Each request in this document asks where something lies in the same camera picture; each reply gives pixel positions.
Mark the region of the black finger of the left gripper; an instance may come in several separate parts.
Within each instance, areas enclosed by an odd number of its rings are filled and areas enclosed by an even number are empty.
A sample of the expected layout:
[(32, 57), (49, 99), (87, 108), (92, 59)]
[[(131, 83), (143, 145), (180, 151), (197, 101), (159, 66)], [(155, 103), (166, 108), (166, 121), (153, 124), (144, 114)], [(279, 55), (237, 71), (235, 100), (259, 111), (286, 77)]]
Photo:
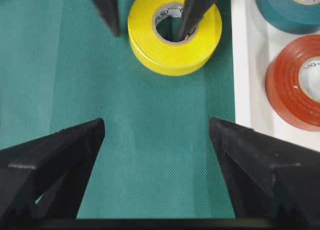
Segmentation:
[(177, 39), (184, 40), (190, 35), (197, 24), (203, 19), (204, 14), (218, 0), (184, 0), (182, 16), (180, 18)]
[(98, 9), (99, 15), (103, 18), (115, 37), (120, 36), (120, 18), (118, 0), (92, 0)]

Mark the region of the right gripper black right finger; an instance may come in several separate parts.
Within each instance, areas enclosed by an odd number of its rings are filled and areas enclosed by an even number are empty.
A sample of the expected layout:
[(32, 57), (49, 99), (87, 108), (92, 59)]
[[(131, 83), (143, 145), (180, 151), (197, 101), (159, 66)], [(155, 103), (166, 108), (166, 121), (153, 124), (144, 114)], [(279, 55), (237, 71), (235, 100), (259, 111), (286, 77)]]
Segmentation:
[(319, 229), (319, 152), (216, 117), (208, 132), (236, 217)]

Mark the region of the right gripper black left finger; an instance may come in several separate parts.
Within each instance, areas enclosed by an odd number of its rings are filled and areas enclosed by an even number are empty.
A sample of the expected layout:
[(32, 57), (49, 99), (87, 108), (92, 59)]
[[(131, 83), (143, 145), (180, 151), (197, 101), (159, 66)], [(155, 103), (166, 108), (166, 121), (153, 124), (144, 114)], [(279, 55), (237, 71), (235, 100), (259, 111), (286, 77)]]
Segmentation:
[(97, 118), (2, 149), (1, 229), (21, 219), (76, 218), (104, 137)]

